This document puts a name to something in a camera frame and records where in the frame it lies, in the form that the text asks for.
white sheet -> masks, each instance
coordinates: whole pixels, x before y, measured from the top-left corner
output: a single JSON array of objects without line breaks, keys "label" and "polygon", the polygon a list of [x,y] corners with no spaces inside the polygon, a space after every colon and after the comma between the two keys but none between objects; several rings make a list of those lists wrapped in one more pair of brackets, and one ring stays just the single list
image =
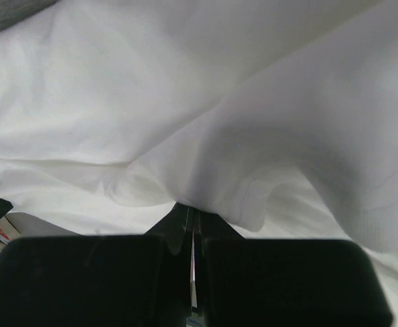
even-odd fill
[{"label": "white sheet", "polygon": [[[58,3],[0,34],[0,198],[82,234],[177,200],[398,247],[398,0],[378,2]],[[398,250],[372,258],[398,313]]]}]

black device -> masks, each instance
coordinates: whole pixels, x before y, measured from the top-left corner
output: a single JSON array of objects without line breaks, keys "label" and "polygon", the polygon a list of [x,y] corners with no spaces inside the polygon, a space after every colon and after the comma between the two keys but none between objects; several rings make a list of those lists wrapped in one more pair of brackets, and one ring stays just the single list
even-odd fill
[{"label": "black device", "polygon": [[[197,307],[192,308],[192,253]],[[176,204],[143,235],[20,238],[0,254],[0,326],[391,326],[346,240],[244,239]]]}]

gray surface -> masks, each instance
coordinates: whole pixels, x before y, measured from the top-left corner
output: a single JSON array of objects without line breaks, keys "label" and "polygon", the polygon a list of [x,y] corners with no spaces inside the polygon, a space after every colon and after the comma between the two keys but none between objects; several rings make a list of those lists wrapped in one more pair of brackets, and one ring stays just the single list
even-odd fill
[{"label": "gray surface", "polygon": [[9,213],[6,217],[22,236],[77,235],[26,213]]},{"label": "gray surface", "polygon": [[0,31],[31,17],[58,0],[0,0]]}]

white fabric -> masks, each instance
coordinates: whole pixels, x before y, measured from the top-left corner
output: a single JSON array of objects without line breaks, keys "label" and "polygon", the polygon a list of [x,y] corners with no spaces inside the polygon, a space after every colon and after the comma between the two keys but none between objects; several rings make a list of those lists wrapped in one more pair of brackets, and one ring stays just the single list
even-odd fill
[{"label": "white fabric", "polygon": [[[344,237],[332,213],[394,249],[398,0],[62,1],[0,34],[0,198],[82,234],[176,200]],[[372,257],[398,312],[398,250]]]}]

white cloth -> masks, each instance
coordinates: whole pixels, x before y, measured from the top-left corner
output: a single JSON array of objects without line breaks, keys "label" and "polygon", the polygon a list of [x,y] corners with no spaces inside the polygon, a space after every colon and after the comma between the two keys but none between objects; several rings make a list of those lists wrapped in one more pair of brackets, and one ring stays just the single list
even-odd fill
[{"label": "white cloth", "polygon": [[0,198],[82,234],[180,201],[343,237],[332,213],[394,249],[398,0],[62,1],[0,34]]}]

